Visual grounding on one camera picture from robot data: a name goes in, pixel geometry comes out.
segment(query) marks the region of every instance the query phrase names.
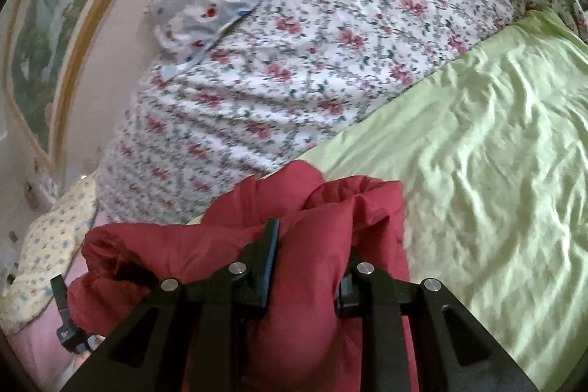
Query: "red fabric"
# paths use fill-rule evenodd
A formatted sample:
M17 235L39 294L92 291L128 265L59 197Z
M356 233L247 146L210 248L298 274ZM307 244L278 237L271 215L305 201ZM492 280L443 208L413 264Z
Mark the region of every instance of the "red fabric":
M266 179L240 182L200 225L96 228L82 247L89 272L69 289L73 320L108 335L148 292L117 280L129 263L160 280L199 280L236 260L269 217L280 218L280 246L267 315L248 332L249 384L267 391L358 391L361 320L339 321L333 299L352 244L364 260L409 279L399 181L356 176L325 183L312 166L293 161ZM416 390L408 329L405 334Z

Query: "black bracket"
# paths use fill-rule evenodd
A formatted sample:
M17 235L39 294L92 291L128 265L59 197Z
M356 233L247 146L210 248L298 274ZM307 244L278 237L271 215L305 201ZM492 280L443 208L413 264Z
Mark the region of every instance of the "black bracket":
M182 388L195 325L190 390L235 392L245 351L244 326L268 306L278 220L238 262L202 281L161 281L71 377L62 392L163 392Z
M437 279L395 280L352 248L335 309L341 318L363 318L362 392L410 391L401 315L410 322L420 392L537 392Z
M279 222L238 262L189 284L161 281L107 337L62 392L177 392L190 343L192 392L237 392L247 358L245 324L268 307ZM67 309L59 280L60 312ZM437 279L398 281L352 248L334 300L341 319L363 321L361 392L410 392L402 316L408 316L420 392L537 392L507 352ZM64 345L86 343L69 313Z
M63 325L57 329L57 338L69 352L80 354L85 351L92 351L89 344L90 335L74 324L68 309L68 289L64 278L59 275L51 280L51 288L57 303L57 310L60 312Z

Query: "metal screw head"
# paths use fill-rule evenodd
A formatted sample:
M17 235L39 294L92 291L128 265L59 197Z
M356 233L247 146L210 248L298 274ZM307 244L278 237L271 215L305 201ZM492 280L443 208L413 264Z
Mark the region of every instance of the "metal screw head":
M173 278L166 279L161 283L161 289L163 289L166 292L175 291L178 288L178 286L179 283Z
M231 263L229 266L229 271L233 274L243 274L247 270L247 266L245 263Z
M433 291L433 292L439 291L441 289L441 283L432 277L424 280L424 286L429 291Z
M359 263L358 273L361 274L372 274L374 272L374 266L372 263Z

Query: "pink flower pattern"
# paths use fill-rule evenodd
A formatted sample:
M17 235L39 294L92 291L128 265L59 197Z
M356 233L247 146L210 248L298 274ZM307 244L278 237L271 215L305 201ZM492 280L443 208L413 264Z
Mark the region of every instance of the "pink flower pattern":
M111 221L185 223L369 116L504 26L577 0L262 0L199 65L140 83L96 179Z

